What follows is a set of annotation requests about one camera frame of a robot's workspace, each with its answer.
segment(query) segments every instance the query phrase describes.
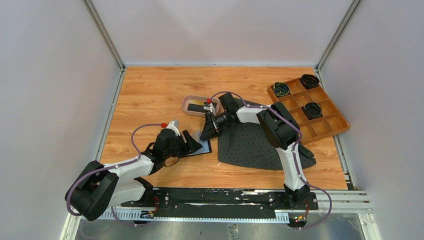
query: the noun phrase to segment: wooden table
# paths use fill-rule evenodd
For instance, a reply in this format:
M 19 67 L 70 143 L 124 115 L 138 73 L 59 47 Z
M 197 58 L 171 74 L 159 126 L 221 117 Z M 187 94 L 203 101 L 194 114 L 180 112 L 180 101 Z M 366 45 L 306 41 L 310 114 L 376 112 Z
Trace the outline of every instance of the wooden table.
M 201 131 L 203 117 L 186 115 L 181 108 L 187 95 L 212 96 L 232 91 L 244 99 L 272 104 L 267 86 L 314 74 L 311 67 L 129 67 L 106 138 L 101 162 L 114 163 L 137 153 L 130 136 L 135 128 L 148 123 L 179 120 L 178 129 L 189 133 Z M 142 128 L 135 142 L 144 150 L 154 142 L 158 126 Z M 218 161 L 218 139 L 211 141 L 212 153 L 182 158 L 172 167 L 144 177 L 155 187 L 257 188 L 282 189 L 282 170 L 263 170 L 234 166 Z M 333 138 L 306 145 L 317 164 L 304 170 L 307 180 L 324 189 L 347 189 Z M 170 165 L 174 159 L 168 159 Z

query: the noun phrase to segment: gray floor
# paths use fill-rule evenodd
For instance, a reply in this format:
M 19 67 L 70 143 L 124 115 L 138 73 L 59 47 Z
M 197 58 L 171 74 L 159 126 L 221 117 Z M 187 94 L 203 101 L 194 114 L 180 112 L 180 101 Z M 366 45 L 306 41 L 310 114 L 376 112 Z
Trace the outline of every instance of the gray floor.
M 309 224 L 321 216 L 310 213 Z M 81 221 L 85 236 L 104 240 L 364 240 L 357 214 L 333 213 L 321 225 L 296 232 L 285 224 L 275 223 L 223 223 L 223 222 L 151 222 L 139 228 L 121 225 L 114 220 Z M 77 240 L 87 239 L 77 233 Z

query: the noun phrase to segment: black belt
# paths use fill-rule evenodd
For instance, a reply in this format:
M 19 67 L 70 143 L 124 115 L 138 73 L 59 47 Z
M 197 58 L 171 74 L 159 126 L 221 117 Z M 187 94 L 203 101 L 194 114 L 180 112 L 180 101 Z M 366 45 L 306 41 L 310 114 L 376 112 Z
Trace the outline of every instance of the black belt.
M 309 120 L 317 119 L 323 116 L 323 111 L 321 110 L 320 105 L 318 105 L 316 102 L 306 103 L 306 105 L 302 107 L 302 110 Z
M 287 84 L 284 82 L 276 82 L 272 85 L 272 90 L 274 91 L 277 98 L 281 98 L 290 94 L 290 89 Z
M 303 74 L 300 78 L 300 82 L 304 86 L 305 89 L 313 89 L 320 85 L 320 80 L 318 77 L 311 74 Z

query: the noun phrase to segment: wooden compartment tray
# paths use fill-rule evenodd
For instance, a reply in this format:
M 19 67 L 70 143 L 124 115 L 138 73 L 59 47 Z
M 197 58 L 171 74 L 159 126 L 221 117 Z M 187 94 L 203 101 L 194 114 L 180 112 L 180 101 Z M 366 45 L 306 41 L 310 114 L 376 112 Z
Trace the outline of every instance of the wooden compartment tray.
M 297 124 L 299 124 L 300 131 L 303 134 L 303 144 L 310 144 L 341 134 L 350 128 L 348 121 L 346 121 L 320 85 L 306 90 L 300 78 L 285 81 L 284 83 L 287 84 L 290 90 L 289 95 L 277 97 L 272 89 L 273 85 L 268 87 L 267 92 L 274 103 L 282 102 Z M 308 120 L 302 107 L 310 102 L 315 102 L 321 107 L 322 117 Z

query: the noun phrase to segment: white panel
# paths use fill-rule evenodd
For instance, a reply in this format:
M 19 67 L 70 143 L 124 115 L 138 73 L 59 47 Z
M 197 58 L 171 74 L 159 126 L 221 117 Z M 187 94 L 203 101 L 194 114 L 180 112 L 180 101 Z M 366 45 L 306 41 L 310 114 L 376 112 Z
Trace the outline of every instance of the white panel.
M 424 1 L 364 0 L 323 69 L 341 135 L 384 240 L 424 228 Z
M 127 65 L 313 65 L 352 0 L 93 0 Z
M 0 1 L 0 239 L 58 239 L 119 70 L 81 0 Z

